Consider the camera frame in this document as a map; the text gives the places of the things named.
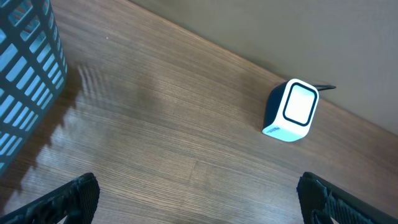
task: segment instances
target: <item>beige background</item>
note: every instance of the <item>beige background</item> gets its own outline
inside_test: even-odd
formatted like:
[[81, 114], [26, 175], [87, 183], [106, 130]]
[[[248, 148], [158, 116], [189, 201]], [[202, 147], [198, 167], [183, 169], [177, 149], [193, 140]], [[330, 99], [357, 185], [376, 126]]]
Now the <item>beige background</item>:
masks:
[[131, 0], [398, 134], [398, 1]]

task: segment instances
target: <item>cube-shaped device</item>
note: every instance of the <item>cube-shaped device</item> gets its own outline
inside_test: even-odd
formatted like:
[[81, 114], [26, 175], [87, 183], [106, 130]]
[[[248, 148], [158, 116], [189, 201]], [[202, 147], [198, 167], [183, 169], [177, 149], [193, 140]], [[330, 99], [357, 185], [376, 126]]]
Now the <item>cube-shaped device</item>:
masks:
[[289, 80], [269, 95], [262, 133], [292, 142], [310, 130], [319, 99], [318, 90], [296, 78]]

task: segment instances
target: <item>wooden table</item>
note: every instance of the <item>wooden table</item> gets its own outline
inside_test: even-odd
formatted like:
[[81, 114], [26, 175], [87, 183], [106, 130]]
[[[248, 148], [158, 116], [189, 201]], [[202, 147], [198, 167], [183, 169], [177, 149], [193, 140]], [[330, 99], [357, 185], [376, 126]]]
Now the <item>wooden table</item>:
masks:
[[312, 171], [398, 217], [397, 136], [321, 100], [306, 138], [269, 138], [282, 78], [126, 0], [52, 4], [68, 83], [3, 175], [2, 213], [93, 172], [94, 223], [302, 223]]

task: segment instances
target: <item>white cube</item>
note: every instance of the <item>white cube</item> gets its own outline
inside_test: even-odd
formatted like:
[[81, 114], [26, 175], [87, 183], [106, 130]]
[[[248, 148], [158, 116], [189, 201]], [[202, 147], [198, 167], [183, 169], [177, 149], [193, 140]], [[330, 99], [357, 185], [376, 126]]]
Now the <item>white cube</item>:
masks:
[[319, 100], [318, 90], [296, 78], [269, 95], [262, 133], [292, 142], [307, 135]]

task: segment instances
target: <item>black cable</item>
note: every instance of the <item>black cable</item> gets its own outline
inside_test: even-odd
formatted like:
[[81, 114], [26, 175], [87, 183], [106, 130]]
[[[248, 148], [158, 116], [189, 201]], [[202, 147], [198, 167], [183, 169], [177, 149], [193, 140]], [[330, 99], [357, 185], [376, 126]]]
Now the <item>black cable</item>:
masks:
[[313, 85], [313, 86], [316, 87], [318, 91], [332, 90], [336, 88], [335, 86], [332, 85]]

